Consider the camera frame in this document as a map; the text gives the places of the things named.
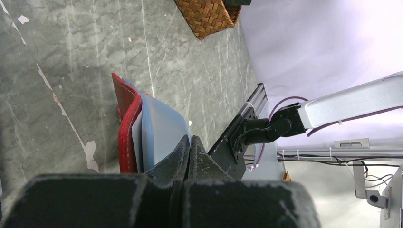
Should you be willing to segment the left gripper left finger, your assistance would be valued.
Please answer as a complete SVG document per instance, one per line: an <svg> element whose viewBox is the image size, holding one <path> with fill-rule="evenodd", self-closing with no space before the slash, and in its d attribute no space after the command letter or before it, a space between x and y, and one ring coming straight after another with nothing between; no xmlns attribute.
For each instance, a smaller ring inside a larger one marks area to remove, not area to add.
<svg viewBox="0 0 403 228"><path fill-rule="evenodd" d="M6 228L179 228L190 142L142 174L43 174L21 190Z"/></svg>

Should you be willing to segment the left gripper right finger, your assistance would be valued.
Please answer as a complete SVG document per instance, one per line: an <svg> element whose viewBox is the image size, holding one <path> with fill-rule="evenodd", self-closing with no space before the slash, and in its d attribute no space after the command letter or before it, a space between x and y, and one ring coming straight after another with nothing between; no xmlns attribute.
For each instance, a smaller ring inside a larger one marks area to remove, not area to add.
<svg viewBox="0 0 403 228"><path fill-rule="evenodd" d="M294 182L242 180L243 155L219 140L209 152L184 135L171 197L172 228L318 228L315 205Z"/></svg>

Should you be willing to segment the red card holder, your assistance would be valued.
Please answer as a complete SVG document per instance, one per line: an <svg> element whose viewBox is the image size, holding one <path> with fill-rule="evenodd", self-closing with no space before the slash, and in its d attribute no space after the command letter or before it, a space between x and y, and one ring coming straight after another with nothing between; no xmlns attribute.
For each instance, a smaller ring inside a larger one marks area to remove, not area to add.
<svg viewBox="0 0 403 228"><path fill-rule="evenodd" d="M112 73L120 120L117 148L121 173L143 173L170 154L191 132L184 117L134 83Z"/></svg>

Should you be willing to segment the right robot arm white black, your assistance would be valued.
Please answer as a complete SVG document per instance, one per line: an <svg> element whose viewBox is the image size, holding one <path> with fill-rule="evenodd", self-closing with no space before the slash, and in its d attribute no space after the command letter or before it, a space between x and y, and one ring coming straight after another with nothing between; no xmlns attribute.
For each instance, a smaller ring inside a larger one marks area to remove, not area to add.
<svg viewBox="0 0 403 228"><path fill-rule="evenodd" d="M278 109L269 118L246 120L232 143L237 152L242 144L271 143L280 137L309 135L334 124L392 111L403 106L403 73L357 85L320 98Z"/></svg>

